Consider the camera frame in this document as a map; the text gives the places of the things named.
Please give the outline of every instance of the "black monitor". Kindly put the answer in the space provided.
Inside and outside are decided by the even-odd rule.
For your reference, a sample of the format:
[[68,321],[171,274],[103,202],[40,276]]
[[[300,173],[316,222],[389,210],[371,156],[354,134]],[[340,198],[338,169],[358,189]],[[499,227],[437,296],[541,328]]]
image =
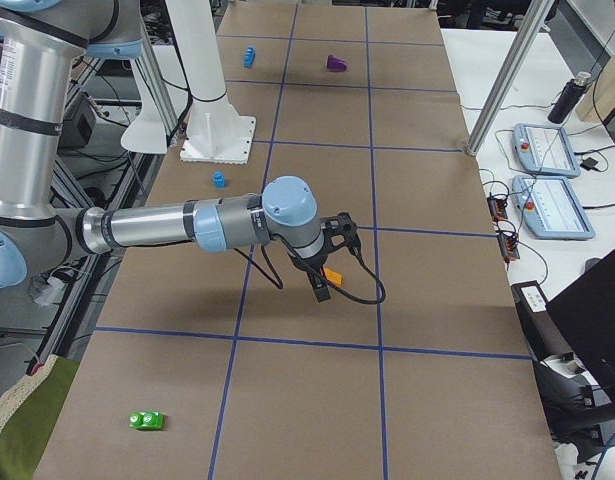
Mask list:
[[547,311],[615,402],[615,250],[548,302]]

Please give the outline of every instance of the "green block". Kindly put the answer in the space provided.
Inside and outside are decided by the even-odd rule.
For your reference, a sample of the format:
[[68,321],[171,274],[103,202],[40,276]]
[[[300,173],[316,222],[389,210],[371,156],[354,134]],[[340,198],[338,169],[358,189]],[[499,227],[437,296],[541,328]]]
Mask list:
[[134,412],[129,416],[129,426],[136,430],[162,430],[164,420],[160,412]]

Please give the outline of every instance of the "black bottle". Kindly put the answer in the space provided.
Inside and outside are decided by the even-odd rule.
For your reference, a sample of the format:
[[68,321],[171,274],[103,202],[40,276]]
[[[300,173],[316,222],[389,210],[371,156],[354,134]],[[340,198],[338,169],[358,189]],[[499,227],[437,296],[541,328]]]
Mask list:
[[572,78],[563,88],[560,98],[551,109],[547,119],[552,123],[562,123],[572,111],[578,100],[587,90],[587,84],[591,75],[587,72],[580,72],[576,78]]

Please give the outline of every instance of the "blue and white device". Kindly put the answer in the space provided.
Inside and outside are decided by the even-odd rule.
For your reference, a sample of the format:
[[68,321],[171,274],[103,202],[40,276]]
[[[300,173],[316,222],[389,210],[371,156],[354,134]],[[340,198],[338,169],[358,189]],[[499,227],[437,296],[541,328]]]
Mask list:
[[514,203],[541,240],[588,240],[596,233],[565,177],[518,175],[512,180]]
[[519,123],[514,128],[514,151],[528,173],[574,178],[580,167],[562,127]]

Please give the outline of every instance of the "label sticker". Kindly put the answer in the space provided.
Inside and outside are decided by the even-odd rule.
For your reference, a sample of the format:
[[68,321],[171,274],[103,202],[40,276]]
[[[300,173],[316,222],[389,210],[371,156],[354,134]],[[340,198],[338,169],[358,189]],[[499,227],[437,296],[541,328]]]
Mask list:
[[14,43],[5,41],[2,58],[0,59],[0,88],[3,90],[10,91],[14,84],[14,70],[17,58],[18,51]]
[[523,292],[523,295],[525,296],[525,299],[527,300],[532,312],[538,313],[547,310],[545,299],[540,294],[537,287],[524,287],[520,290]]

